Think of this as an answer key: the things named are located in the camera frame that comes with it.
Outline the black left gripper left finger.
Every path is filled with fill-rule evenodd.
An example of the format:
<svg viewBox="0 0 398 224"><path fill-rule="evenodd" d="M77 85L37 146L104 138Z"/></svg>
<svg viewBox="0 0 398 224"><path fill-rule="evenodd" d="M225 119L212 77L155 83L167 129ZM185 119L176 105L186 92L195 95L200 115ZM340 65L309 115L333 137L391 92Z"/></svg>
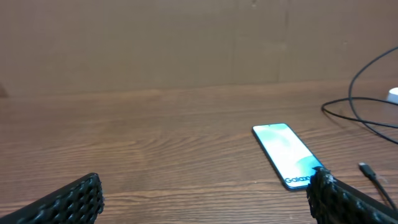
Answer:
<svg viewBox="0 0 398 224"><path fill-rule="evenodd" d="M89 173L2 217L1 224L94 223L103 209L99 175Z"/></svg>

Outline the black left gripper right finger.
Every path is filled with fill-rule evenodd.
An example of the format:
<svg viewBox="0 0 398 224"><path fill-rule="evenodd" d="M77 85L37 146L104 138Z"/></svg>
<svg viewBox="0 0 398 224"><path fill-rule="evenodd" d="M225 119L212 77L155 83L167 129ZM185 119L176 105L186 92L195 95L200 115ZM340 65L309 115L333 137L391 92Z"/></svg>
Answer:
<svg viewBox="0 0 398 224"><path fill-rule="evenodd" d="M306 188L311 216L318 223L397 224L397 212L316 167Z"/></svg>

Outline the Samsung Galaxy smartphone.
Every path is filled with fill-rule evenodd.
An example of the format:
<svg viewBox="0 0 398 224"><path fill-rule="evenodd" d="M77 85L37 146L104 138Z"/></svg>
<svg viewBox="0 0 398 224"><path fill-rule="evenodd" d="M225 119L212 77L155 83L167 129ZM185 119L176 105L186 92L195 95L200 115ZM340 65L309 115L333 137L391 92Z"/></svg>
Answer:
<svg viewBox="0 0 398 224"><path fill-rule="evenodd" d="M287 190L307 188L315 168L323 164L285 123L252 127L264 154Z"/></svg>

